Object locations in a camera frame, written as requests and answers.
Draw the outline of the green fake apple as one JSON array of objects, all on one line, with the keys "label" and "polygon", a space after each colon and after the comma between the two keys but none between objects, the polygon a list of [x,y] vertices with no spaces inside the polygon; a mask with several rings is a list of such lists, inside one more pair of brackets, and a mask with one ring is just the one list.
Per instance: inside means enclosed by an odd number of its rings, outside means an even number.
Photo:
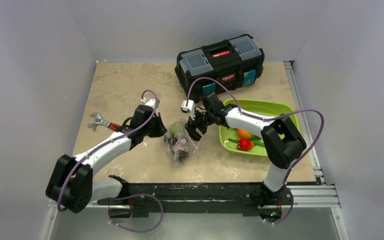
[{"label": "green fake apple", "polygon": [[171,135],[173,135],[173,136],[176,135],[176,134],[179,133],[179,132],[182,132],[183,129],[184,129],[184,124],[179,123],[179,122],[175,122],[175,123],[173,123],[173,124],[170,126],[170,128],[169,128],[170,133],[171,133]]}]

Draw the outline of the clear zip top bag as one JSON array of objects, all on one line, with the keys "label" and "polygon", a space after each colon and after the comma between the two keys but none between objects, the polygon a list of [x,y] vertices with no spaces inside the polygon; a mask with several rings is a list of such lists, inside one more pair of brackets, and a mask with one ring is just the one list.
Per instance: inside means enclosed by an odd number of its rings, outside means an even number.
[{"label": "clear zip top bag", "polygon": [[202,141],[195,141],[187,132],[183,118],[174,122],[163,137],[163,142],[168,148],[173,164],[179,167],[191,156],[198,156],[202,151]]}]

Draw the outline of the dark purple fake grapes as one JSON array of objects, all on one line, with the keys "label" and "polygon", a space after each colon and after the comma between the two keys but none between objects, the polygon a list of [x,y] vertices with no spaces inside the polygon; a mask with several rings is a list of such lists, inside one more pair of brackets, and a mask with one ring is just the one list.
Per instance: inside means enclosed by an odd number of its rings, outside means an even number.
[{"label": "dark purple fake grapes", "polygon": [[168,147],[175,165],[183,164],[189,158],[189,148],[186,139],[165,136],[164,143]]}]

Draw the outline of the green orange fake mango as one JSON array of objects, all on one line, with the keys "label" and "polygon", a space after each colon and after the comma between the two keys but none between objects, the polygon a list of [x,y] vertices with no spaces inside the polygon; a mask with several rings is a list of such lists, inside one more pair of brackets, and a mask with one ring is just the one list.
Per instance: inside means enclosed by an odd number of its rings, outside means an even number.
[{"label": "green orange fake mango", "polygon": [[241,139],[248,139],[248,140],[260,140],[261,137],[253,134],[253,133],[250,133],[246,130],[243,130],[243,129],[237,129],[236,130],[237,132],[237,135],[241,138]]}]

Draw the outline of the green fake bean pod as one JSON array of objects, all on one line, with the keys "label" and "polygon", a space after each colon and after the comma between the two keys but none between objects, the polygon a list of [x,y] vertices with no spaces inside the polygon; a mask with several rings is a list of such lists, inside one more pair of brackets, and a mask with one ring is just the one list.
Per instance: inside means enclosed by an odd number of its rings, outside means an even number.
[{"label": "green fake bean pod", "polygon": [[[237,143],[239,139],[233,139],[233,138],[229,138],[228,141],[229,142],[234,142],[234,143]],[[260,142],[260,141],[256,141],[256,140],[250,140],[254,143],[254,146],[257,145],[257,146],[261,146],[261,147],[264,147],[265,144],[263,142]]]}]

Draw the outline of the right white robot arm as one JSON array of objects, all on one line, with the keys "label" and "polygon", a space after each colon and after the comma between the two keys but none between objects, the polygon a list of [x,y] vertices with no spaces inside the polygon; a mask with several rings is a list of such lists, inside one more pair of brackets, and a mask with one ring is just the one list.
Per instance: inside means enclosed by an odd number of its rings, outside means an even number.
[{"label": "right white robot arm", "polygon": [[185,125],[189,136],[199,141],[213,124],[231,129],[241,129],[262,139],[271,162],[263,180],[260,196],[268,204],[280,198],[280,190],[285,185],[288,169],[307,147],[307,143],[294,122],[286,114],[268,117],[243,110],[239,104],[223,104],[215,93],[201,98],[204,111],[195,110],[195,102],[186,99],[180,110],[189,114]]}]

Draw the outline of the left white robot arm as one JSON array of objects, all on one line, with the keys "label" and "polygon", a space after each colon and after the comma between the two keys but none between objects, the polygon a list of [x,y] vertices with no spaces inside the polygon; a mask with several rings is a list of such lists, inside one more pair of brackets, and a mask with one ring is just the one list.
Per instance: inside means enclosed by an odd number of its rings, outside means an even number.
[{"label": "left white robot arm", "polygon": [[111,199],[126,203],[129,191],[115,177],[96,180],[95,174],[118,156],[132,150],[145,137],[158,138],[166,133],[158,104],[154,99],[139,105],[129,124],[117,128],[107,139],[75,156],[62,155],[55,164],[45,195],[57,202],[61,211],[79,213],[90,202]]}]

